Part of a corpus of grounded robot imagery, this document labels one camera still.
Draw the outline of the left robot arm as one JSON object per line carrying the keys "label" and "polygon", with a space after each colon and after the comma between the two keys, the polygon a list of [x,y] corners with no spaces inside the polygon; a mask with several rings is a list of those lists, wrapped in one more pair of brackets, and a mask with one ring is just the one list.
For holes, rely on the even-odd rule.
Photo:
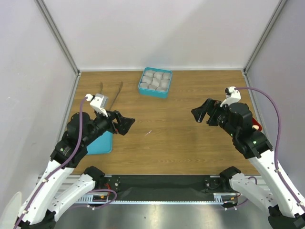
{"label": "left robot arm", "polygon": [[42,177],[19,209],[14,228],[52,229],[61,215],[80,197],[102,190],[106,182],[105,174],[91,166],[69,189],[55,196],[62,183],[87,155],[87,147],[92,142],[106,132],[126,135],[134,122],[134,118],[124,117],[119,111],[96,114],[95,119],[82,111],[75,113],[56,144]]}

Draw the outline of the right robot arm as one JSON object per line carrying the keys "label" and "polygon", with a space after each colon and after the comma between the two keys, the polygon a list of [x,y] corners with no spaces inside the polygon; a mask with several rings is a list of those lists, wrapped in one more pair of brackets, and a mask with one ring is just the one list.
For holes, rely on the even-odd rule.
{"label": "right robot arm", "polygon": [[219,126],[232,137],[233,145],[259,172],[269,192],[247,179],[237,168],[230,167],[220,173],[219,185],[223,191],[235,190],[244,195],[260,210],[268,214],[274,229],[302,229],[305,226],[305,198],[290,188],[299,198],[295,200],[279,174],[280,165],[275,163],[274,151],[267,137],[253,128],[253,115],[247,104],[240,102],[221,106],[221,102],[207,99],[200,107],[191,110],[195,120],[202,122],[209,115],[207,124]]}

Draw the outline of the metal tongs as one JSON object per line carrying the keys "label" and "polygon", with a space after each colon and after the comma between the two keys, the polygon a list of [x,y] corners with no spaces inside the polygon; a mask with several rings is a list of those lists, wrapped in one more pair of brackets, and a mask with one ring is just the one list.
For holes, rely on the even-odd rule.
{"label": "metal tongs", "polygon": [[[116,102],[117,97],[119,96],[119,94],[120,94],[120,92],[121,92],[121,90],[122,90],[122,87],[123,87],[123,81],[120,82],[119,89],[118,89],[118,91],[117,91],[115,97],[113,98],[113,100],[112,100],[112,102],[111,102],[111,105],[110,105],[110,107],[109,107],[109,110],[112,109],[114,103]],[[102,82],[100,82],[100,91],[101,91],[101,93],[102,93],[102,91],[103,91],[103,83],[102,83]]]}

